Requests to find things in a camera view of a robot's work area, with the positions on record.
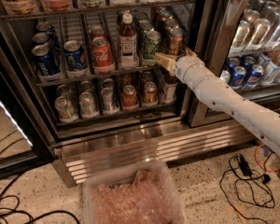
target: terrazzo floor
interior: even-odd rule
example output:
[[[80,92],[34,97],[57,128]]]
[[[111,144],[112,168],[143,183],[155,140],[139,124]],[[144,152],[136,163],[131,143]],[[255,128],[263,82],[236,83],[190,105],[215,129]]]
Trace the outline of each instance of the terrazzo floor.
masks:
[[[267,184],[273,194],[274,208],[253,207],[250,204],[239,202],[234,194],[236,178],[232,172],[227,172],[222,182],[222,188],[226,190],[234,207],[246,217],[257,217],[266,222],[260,219],[250,220],[241,217],[227,202],[223,191],[220,189],[220,180],[224,172],[230,168],[229,159],[234,154],[243,154],[252,169],[263,173],[255,162],[254,151],[256,147],[253,144],[227,147],[168,163],[172,179],[184,206],[187,224],[280,224],[280,177],[276,173],[268,173],[271,181]],[[265,157],[261,157],[260,152],[259,154],[259,161],[265,161]],[[266,167],[270,169],[279,164],[280,160],[272,156],[270,161],[266,163]],[[11,180],[12,178],[0,181],[0,193]],[[240,182],[238,188],[241,198],[251,201],[252,194],[249,186]],[[263,193],[262,189],[253,189],[255,199],[258,202],[268,201],[269,197],[266,193]],[[68,189],[50,164],[22,175],[7,190],[5,196],[7,195],[17,195],[20,199],[17,210],[26,211],[34,218],[51,211],[64,210],[74,214],[79,223],[85,223],[84,216],[87,213],[84,213],[83,210],[83,186],[79,185]],[[9,200],[3,200],[1,204],[2,206],[12,207],[15,203],[15,199],[10,198]],[[21,224],[28,221],[28,217],[23,214],[14,214],[7,217],[7,223],[10,224]],[[35,223],[71,224],[76,222],[67,214],[57,213],[39,219]]]

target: bottle cap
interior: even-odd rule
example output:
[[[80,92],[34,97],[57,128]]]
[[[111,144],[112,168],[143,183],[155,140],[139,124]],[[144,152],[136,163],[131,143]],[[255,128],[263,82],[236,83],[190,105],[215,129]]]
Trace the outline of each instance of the bottle cap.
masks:
[[[123,21],[123,23],[126,23],[126,24],[132,23],[133,17],[131,14],[123,14],[122,21]]]

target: wire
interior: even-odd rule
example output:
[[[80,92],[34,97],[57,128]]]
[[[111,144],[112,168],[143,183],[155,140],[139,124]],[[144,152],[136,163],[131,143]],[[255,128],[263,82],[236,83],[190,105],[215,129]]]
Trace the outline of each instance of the wire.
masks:
[[[266,171],[266,172],[268,172],[268,173],[276,173],[276,172],[278,172],[278,171],[280,170],[280,165],[279,165],[278,167],[274,168],[274,169],[267,169],[267,168],[265,168],[264,164],[261,165],[261,163],[260,163],[260,161],[259,161],[259,159],[258,159],[259,150],[260,150],[262,147],[264,147],[264,146],[266,146],[266,145],[261,144],[261,145],[259,145],[259,146],[255,149],[255,151],[254,151],[254,159],[255,159],[255,162],[256,162],[256,164],[259,166],[259,168],[261,168],[262,170],[264,170],[264,171]]]
[[[242,214],[240,212],[240,210],[238,208],[235,207],[235,205],[231,202],[229,196],[227,195],[226,191],[224,190],[223,188],[223,180],[225,179],[225,176],[226,174],[228,173],[233,173],[235,176],[236,176],[236,181],[234,183],[234,189],[235,189],[235,195],[236,197],[238,198],[239,201],[241,201],[242,203],[246,203],[246,204],[250,204],[250,205],[253,205],[253,206],[256,206],[256,207],[264,207],[264,208],[274,208],[275,207],[275,202],[274,202],[274,198],[273,198],[273,194],[272,194],[272,191],[271,189],[264,183],[259,183],[260,181],[263,181],[263,177],[265,175],[264,174],[260,174],[258,171],[256,170],[253,170],[251,169],[252,171],[252,175],[248,178],[243,178],[241,177],[237,170],[239,170],[239,159],[240,157],[243,157],[243,155],[241,154],[236,154],[234,156],[232,156],[230,159],[229,159],[229,166],[230,166],[230,169],[226,170],[224,173],[223,173],[223,176],[221,177],[220,179],[220,182],[219,182],[219,185],[220,185],[220,188],[221,190],[223,191],[226,199],[227,199],[227,202],[229,203],[229,205],[234,209],[234,211],[236,213],[238,213],[241,217],[243,217],[244,219],[247,219],[247,220],[259,220],[259,221],[262,221],[263,223],[266,223],[268,224],[268,222],[260,217],[247,217],[245,216],[244,214]],[[231,161],[234,160],[234,161],[237,161],[237,164],[238,166],[237,167],[234,167],[231,163]],[[251,195],[252,195],[252,200],[253,202],[250,202],[250,201],[247,201],[247,200],[244,200],[240,197],[240,193],[239,193],[239,184],[241,183],[244,183],[246,184],[250,191],[251,191]],[[264,193],[266,193],[266,196],[269,197],[267,199],[267,201],[264,201],[263,203],[260,203],[256,200],[255,198],[255,191],[253,190],[253,187],[252,187],[252,184],[255,184],[258,188],[260,188],[261,190],[264,191]]]
[[[37,220],[39,220],[39,219],[41,219],[43,217],[47,217],[49,215],[56,214],[56,213],[67,214],[68,216],[73,218],[73,220],[76,222],[76,224],[79,224],[79,221],[78,221],[78,219],[76,218],[76,216],[74,214],[72,214],[70,212],[67,212],[67,211],[64,211],[64,210],[56,210],[56,211],[48,212],[48,213],[46,213],[46,214],[44,214],[42,216],[36,217],[36,218],[33,218],[32,215],[30,215],[26,211],[17,210],[19,205],[20,205],[19,197],[16,196],[16,195],[7,195],[7,196],[4,196],[4,195],[8,191],[8,189],[21,177],[21,175],[22,174],[18,175],[11,182],[9,182],[7,184],[7,186],[4,188],[4,190],[0,193],[0,224],[3,224],[3,223],[8,224],[7,217],[11,216],[13,214],[25,215],[29,219],[29,221],[26,222],[25,224],[33,224]],[[7,200],[7,199],[14,199],[16,201],[13,208],[8,208],[8,207],[2,207],[1,206],[1,202],[3,200]]]

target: power cord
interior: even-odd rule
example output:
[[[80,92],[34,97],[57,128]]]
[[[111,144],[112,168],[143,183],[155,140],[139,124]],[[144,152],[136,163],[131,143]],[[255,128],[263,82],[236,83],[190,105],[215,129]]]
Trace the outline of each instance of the power cord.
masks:
[[[256,207],[263,207],[263,208],[270,208],[273,209],[275,207],[275,202],[274,202],[274,198],[273,198],[273,194],[271,189],[267,186],[267,183],[271,180],[270,177],[266,174],[266,168],[265,168],[265,164],[268,161],[268,159],[272,156],[272,153],[268,156],[268,158],[266,159],[266,161],[263,163],[263,167],[264,167],[264,174],[260,174],[258,171],[250,169],[250,167],[248,166],[247,162],[245,161],[245,158],[242,154],[236,154],[234,156],[232,156],[229,159],[229,166],[230,169],[228,169],[227,171],[224,172],[219,185],[221,190],[223,191],[227,202],[230,204],[230,206],[244,219],[247,220],[260,220],[263,223],[268,224],[268,222],[260,217],[247,217],[245,216],[243,213],[240,212],[240,210],[235,207],[235,205],[231,202],[231,199],[229,198],[226,190],[224,190],[223,188],[223,180],[225,179],[226,175],[228,173],[233,173],[235,175],[235,177],[237,178],[235,180],[234,183],[234,194],[236,195],[237,199],[242,202],[242,203],[246,203],[246,204],[250,204],[252,206],[256,206]],[[243,198],[241,198],[240,195],[240,191],[239,191],[239,187],[240,185],[247,185],[251,191],[251,196],[252,196],[252,201],[248,201],[248,200],[244,200]],[[262,197],[265,197],[266,201],[258,202],[256,200],[255,197],[255,191],[253,189],[253,185],[255,187],[257,187],[258,189],[260,189],[264,194],[262,195]]]
[[[36,218],[33,218],[32,215],[30,215],[26,211],[18,210],[18,207],[20,205],[19,197],[16,196],[16,195],[7,195],[7,196],[5,196],[5,193],[21,177],[21,175],[18,175],[11,182],[9,182],[9,184],[0,193],[0,224],[3,224],[3,223],[8,224],[7,217],[10,216],[10,215],[13,215],[13,214],[23,214],[23,215],[26,215],[28,217],[29,221],[26,222],[25,224],[34,224],[37,220],[39,220],[39,219],[41,219],[43,217],[47,217],[47,216],[52,215],[52,214],[56,214],[56,213],[67,214],[68,216],[73,218],[73,220],[76,222],[76,224],[79,224],[79,220],[76,218],[76,216],[74,214],[72,214],[70,212],[67,212],[67,211],[64,211],[64,210],[56,210],[56,211],[48,212],[48,213],[46,213],[44,215],[41,215],[39,217],[36,217]],[[13,208],[2,207],[1,206],[1,202],[6,200],[6,199],[14,199],[14,200],[16,200],[15,206]]]

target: white robotic arm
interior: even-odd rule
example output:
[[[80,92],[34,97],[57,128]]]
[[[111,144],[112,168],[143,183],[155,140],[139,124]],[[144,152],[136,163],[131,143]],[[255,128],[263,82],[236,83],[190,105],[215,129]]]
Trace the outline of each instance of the white robotic arm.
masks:
[[[246,100],[208,70],[196,56],[184,56],[176,63],[170,59],[165,61],[160,55],[156,55],[156,60],[167,70],[175,72],[201,102],[215,111],[229,114],[280,157],[280,114]]]

